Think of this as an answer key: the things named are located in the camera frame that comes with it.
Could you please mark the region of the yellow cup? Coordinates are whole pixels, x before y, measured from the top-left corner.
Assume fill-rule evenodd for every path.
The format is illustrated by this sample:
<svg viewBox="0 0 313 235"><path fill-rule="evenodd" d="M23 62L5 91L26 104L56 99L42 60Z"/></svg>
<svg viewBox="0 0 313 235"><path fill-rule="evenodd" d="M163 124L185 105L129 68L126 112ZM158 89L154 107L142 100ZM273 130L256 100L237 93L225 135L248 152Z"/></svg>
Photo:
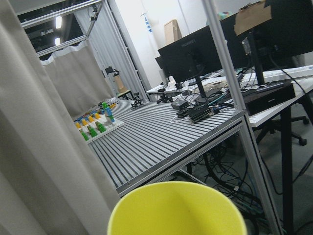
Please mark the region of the yellow cup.
<svg viewBox="0 0 313 235"><path fill-rule="evenodd" d="M237 207L219 191L197 183L149 184L115 206L109 235L246 235Z"/></svg>

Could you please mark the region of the slatted aluminium table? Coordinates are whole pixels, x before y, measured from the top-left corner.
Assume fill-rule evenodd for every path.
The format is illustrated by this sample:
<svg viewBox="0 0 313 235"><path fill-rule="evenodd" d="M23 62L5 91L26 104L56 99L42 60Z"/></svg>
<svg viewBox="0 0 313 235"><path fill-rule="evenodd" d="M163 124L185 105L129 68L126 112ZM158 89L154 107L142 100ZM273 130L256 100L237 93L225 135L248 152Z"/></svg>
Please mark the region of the slatted aluminium table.
<svg viewBox="0 0 313 235"><path fill-rule="evenodd" d="M91 142L118 194L160 181L219 144L243 125L243 112L225 108L192 124L175 121L168 103L144 103L133 108L127 100L113 109L123 125Z"/></svg>

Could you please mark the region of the coloured peg toy board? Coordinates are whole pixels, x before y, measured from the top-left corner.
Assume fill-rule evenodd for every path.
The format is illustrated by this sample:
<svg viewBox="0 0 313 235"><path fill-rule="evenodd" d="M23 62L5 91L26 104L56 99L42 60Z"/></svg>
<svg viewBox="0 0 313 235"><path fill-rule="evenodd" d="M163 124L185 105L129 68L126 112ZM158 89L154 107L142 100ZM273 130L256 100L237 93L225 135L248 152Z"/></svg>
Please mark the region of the coloured peg toy board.
<svg viewBox="0 0 313 235"><path fill-rule="evenodd" d="M102 102L96 109L74 121L76 128L87 144L104 137L117 128L125 125L125 122L118 120L112 112L112 108L106 102Z"/></svg>

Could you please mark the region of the black computer monitor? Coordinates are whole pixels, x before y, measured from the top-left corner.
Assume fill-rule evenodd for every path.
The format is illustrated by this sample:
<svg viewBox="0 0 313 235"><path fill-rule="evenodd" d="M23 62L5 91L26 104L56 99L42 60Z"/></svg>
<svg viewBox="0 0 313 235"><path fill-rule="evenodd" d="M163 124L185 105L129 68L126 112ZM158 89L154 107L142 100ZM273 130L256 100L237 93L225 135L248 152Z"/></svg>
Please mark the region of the black computer monitor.
<svg viewBox="0 0 313 235"><path fill-rule="evenodd" d="M207 97L200 77L222 69L209 26L205 26L158 50L169 73L177 83L195 79L200 98Z"/></svg>

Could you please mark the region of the beige curtain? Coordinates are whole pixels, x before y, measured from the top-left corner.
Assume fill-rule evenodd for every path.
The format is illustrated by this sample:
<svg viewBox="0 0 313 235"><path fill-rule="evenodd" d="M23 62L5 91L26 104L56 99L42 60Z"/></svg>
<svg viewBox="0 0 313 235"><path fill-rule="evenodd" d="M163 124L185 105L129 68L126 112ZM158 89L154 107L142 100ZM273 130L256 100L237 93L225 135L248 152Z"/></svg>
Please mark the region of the beige curtain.
<svg viewBox="0 0 313 235"><path fill-rule="evenodd" d="M1 234L105 235L118 200L10 2L1 1Z"/></svg>

